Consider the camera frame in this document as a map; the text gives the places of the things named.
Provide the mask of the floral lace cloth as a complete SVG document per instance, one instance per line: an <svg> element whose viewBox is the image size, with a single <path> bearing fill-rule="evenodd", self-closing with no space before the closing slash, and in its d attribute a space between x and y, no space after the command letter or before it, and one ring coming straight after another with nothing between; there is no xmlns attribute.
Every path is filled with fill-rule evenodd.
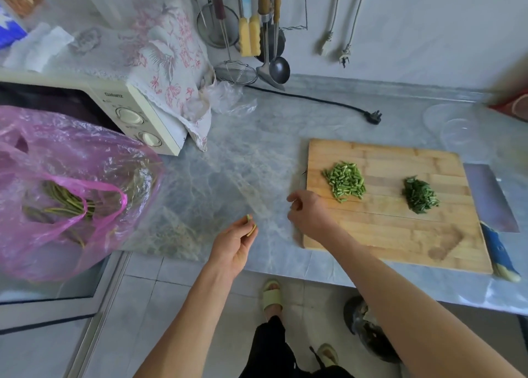
<svg viewBox="0 0 528 378"><path fill-rule="evenodd" d="M212 112L203 89L213 84L215 74L191 1L123 4L130 17L128 28L84 27L50 69L132 84L155 110L182 123L196 147L206 152Z"/></svg>

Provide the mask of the person's right hand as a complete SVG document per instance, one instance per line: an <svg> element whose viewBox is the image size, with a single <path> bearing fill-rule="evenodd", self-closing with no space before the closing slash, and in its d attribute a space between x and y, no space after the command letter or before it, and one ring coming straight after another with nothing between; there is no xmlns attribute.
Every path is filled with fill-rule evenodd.
<svg viewBox="0 0 528 378"><path fill-rule="evenodd" d="M324 200L313 191L307 191L309 199L304 200L302 210L289 210L288 220L300 233L324 245L328 235L337 228L337 223L332 219Z"/></svg>

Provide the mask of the red container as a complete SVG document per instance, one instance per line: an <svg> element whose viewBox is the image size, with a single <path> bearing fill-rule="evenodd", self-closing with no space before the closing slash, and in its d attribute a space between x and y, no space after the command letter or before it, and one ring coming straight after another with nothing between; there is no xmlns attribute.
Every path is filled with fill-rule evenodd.
<svg viewBox="0 0 528 378"><path fill-rule="evenodd" d="M528 123L528 88L502 103L488 105L487 107L503 115Z"/></svg>

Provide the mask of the pink plastic bag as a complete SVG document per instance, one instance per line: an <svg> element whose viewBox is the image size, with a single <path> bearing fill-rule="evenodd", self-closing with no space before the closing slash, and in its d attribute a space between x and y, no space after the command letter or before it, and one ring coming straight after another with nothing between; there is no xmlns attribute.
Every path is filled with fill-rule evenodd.
<svg viewBox="0 0 528 378"><path fill-rule="evenodd" d="M59 113L0 106L0 270L32 282L64 281L121 249L154 200L163 163L151 148ZM43 179L109 183L128 207L100 241L82 249L46 242L46 225L22 214L23 195Z"/></svg>

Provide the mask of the yellow sponge brush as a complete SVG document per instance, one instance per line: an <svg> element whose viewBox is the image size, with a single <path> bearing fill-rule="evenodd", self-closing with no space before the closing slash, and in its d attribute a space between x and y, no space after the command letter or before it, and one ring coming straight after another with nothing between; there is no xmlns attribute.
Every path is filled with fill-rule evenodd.
<svg viewBox="0 0 528 378"><path fill-rule="evenodd" d="M239 6L239 43L240 43L240 54L242 57L251 56L251 44L250 44L250 32L248 20L244 14L244 2L238 0Z"/></svg>
<svg viewBox="0 0 528 378"><path fill-rule="evenodd" d="M250 47L251 55L254 57L260 56L260 17L255 11L254 1L249 0L250 19L249 19L249 33L250 33Z"/></svg>

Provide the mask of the white paper towel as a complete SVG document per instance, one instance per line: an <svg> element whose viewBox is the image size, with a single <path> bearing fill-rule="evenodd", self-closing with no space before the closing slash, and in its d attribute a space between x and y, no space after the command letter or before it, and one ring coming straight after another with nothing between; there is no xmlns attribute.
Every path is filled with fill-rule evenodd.
<svg viewBox="0 0 528 378"><path fill-rule="evenodd" d="M41 22L26 37L0 49L0 67L42 73L48 62L75 37L62 27Z"/></svg>

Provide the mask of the person's left hand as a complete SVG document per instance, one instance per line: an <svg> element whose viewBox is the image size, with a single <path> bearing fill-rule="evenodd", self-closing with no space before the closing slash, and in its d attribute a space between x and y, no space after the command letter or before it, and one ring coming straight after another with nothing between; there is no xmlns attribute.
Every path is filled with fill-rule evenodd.
<svg viewBox="0 0 528 378"><path fill-rule="evenodd" d="M213 242L206 263L207 268L223 279L233 282L244 269L249 256L241 253L240 239L249 233L252 227L257 227L257 224L252 215L247 214L221 231Z"/></svg>

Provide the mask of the blue packet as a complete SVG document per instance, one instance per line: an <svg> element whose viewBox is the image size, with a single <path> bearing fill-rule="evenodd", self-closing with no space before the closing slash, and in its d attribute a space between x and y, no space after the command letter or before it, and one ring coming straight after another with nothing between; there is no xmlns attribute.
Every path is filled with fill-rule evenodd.
<svg viewBox="0 0 528 378"><path fill-rule="evenodd" d="M0 49L10 47L14 42L24 39L27 32L16 21L9 10L0 3Z"/></svg>

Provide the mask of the pile of chopped dark-green leaves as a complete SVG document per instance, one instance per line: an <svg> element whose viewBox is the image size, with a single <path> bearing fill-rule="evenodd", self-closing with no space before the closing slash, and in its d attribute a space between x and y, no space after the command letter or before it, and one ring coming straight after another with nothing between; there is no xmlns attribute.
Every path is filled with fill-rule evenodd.
<svg viewBox="0 0 528 378"><path fill-rule="evenodd" d="M416 214L426 214L428 210L439 207L440 201L430 185L416 176L403 180L402 194L411 211Z"/></svg>

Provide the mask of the person's right forearm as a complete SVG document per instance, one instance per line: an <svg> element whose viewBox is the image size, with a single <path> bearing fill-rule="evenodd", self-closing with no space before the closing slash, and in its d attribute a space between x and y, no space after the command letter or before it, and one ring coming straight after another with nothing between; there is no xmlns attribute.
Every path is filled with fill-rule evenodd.
<svg viewBox="0 0 528 378"><path fill-rule="evenodd" d="M324 226L310 235L341 265L414 378L526 378L339 226Z"/></svg>

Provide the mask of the pale green slipper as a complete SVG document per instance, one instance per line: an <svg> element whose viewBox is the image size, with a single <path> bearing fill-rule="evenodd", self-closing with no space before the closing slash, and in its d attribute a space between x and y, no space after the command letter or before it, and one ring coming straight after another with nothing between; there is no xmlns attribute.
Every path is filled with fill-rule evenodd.
<svg viewBox="0 0 528 378"><path fill-rule="evenodd" d="M320 369L339 366L339 357L332 345L323 343L314 352L315 358L320 366Z"/></svg>
<svg viewBox="0 0 528 378"><path fill-rule="evenodd" d="M277 280L268 280L262 289L262 308L267 319L278 316L283 310L281 285Z"/></svg>

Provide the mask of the round metal strainer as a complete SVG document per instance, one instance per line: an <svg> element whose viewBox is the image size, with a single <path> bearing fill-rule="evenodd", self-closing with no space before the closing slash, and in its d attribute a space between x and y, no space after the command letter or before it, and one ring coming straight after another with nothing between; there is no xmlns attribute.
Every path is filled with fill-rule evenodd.
<svg viewBox="0 0 528 378"><path fill-rule="evenodd" d="M226 18L224 20L227 40L229 46L235 46L239 41L239 17L229 7L224 7ZM202 6L196 18L196 26L202 41L208 46L217 49L225 49L226 43L223 39L220 20L216 18L212 3Z"/></svg>

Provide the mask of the pile of chopped light-green stems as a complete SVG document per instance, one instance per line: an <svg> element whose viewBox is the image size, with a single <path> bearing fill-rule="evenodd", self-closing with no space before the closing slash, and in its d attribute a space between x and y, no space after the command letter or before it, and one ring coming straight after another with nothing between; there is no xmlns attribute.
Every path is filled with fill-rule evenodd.
<svg viewBox="0 0 528 378"><path fill-rule="evenodd" d="M339 203L347 201L351 196L361 200L366 192L364 178L356 163L336 162L332 168L323 169L321 175Z"/></svg>

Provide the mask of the bundle of green vegetable stems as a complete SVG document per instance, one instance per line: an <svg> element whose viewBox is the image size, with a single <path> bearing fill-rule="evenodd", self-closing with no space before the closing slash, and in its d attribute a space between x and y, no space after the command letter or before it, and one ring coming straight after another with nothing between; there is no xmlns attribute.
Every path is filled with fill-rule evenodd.
<svg viewBox="0 0 528 378"><path fill-rule="evenodd" d="M23 195L21 211L30 222L46 225L46 242L84 249L100 241L128 207L128 196L116 186L76 179L43 179Z"/></svg>

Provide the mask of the white glass-door cabinet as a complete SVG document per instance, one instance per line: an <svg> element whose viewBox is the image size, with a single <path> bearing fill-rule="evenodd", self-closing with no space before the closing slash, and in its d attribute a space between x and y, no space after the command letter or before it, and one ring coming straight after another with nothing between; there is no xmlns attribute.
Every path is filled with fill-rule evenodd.
<svg viewBox="0 0 528 378"><path fill-rule="evenodd" d="M114 252L62 282L0 272L0 378L83 378L129 257Z"/></svg>

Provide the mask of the clear plastic bowl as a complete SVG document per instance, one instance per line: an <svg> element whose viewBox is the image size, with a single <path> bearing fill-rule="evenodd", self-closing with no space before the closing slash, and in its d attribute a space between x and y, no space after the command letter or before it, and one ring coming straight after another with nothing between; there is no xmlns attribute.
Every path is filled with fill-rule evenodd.
<svg viewBox="0 0 528 378"><path fill-rule="evenodd" d="M494 149L484 139L478 110L471 103L441 103L426 108L422 119L446 151L458 154L464 163L489 164Z"/></svg>

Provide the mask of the cream microwave oven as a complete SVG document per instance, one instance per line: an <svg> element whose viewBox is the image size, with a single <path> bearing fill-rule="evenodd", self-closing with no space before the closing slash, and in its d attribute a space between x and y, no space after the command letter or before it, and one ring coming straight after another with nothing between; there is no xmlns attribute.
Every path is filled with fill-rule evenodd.
<svg viewBox="0 0 528 378"><path fill-rule="evenodd" d="M182 123L155 110L132 84L83 73L0 66L0 105L72 116L139 140L163 155L177 156L187 137Z"/></svg>

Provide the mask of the person's left forearm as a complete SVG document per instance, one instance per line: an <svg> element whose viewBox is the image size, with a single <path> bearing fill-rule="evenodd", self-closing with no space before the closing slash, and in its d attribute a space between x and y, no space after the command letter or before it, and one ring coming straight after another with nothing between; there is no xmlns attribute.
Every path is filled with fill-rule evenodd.
<svg viewBox="0 0 528 378"><path fill-rule="evenodd" d="M209 260L133 378L202 378L215 328L243 264Z"/></svg>

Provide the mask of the clear crumpled plastic bag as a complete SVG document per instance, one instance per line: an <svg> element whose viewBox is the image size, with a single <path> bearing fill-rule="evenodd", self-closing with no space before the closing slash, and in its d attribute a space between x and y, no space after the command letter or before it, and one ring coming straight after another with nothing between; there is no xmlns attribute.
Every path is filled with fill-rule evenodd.
<svg viewBox="0 0 528 378"><path fill-rule="evenodd" d="M248 115L257 109L255 97L244 92L244 87L227 81L215 81L203 89L212 110L221 115Z"/></svg>

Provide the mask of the person's black trousers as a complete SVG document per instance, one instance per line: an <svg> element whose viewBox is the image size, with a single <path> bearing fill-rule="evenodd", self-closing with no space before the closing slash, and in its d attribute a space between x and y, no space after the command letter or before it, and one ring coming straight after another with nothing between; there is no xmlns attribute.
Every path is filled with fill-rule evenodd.
<svg viewBox="0 0 528 378"><path fill-rule="evenodd" d="M286 343L285 328L278 316L259 325L254 334L249 357L239 378L354 378L341 366L325 367L316 356L320 369L302 370Z"/></svg>

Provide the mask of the wooden cutting board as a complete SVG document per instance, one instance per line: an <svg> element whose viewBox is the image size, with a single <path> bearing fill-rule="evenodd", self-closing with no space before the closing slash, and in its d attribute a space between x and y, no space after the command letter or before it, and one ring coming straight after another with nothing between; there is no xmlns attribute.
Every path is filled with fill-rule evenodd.
<svg viewBox="0 0 528 378"><path fill-rule="evenodd" d="M339 202L322 174L340 161L356 164L364 178L362 199ZM414 213L403 195L404 179L426 181L440 201ZM456 153L310 139L307 189L320 195L330 215L384 261L466 271L493 272L474 199Z"/></svg>

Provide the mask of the black pot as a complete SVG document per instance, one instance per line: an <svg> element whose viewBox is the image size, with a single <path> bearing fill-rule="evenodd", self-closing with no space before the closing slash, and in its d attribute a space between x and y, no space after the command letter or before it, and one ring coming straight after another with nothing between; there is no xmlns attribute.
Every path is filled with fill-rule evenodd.
<svg viewBox="0 0 528 378"><path fill-rule="evenodd" d="M360 340L364 348L381 361L401 364L399 355L373 317L367 316L369 307L360 295L346 301L343 318L347 329Z"/></svg>

